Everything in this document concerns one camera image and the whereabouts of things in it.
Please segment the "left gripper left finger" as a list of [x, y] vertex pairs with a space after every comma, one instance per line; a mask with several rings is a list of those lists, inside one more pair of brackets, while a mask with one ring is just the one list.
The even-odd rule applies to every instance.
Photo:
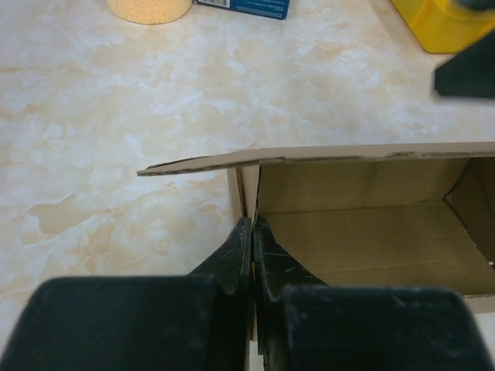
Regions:
[[245, 370], [251, 331], [251, 220], [186, 276], [186, 370]]

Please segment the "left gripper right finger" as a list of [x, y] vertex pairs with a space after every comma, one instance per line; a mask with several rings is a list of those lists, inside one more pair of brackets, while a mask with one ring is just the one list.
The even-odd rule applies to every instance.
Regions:
[[265, 370], [292, 370], [282, 292], [288, 286], [324, 282], [278, 243], [268, 221], [261, 216], [252, 230], [252, 258], [258, 353], [263, 356]]

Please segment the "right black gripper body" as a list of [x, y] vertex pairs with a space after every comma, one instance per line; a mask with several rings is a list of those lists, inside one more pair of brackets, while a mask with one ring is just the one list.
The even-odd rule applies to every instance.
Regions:
[[494, 33], [439, 65], [433, 90], [440, 97], [494, 99]]

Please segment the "brown cardboard paper box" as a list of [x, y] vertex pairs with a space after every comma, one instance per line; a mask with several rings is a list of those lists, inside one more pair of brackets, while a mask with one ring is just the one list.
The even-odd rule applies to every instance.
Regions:
[[217, 169], [234, 215], [266, 220], [320, 280], [453, 289], [493, 341], [493, 142], [265, 148], [141, 175]]

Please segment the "yellow plastic bin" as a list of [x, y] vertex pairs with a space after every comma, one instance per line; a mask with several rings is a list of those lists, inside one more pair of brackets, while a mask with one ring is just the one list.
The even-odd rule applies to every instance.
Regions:
[[456, 1], [391, 0], [427, 53], [457, 53], [494, 29], [494, 10], [475, 11]]

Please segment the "razor in blue package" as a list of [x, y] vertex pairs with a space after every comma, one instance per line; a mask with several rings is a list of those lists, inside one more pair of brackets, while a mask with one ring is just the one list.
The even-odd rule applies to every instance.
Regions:
[[290, 5], [289, 0], [196, 0], [195, 3], [280, 20], [286, 19]]

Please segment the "yellow masking tape roll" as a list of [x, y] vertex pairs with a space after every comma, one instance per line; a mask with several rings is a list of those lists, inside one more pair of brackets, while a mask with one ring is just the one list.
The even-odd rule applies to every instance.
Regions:
[[106, 4], [118, 18], [143, 25], [176, 21], [191, 8], [192, 0], [107, 0]]

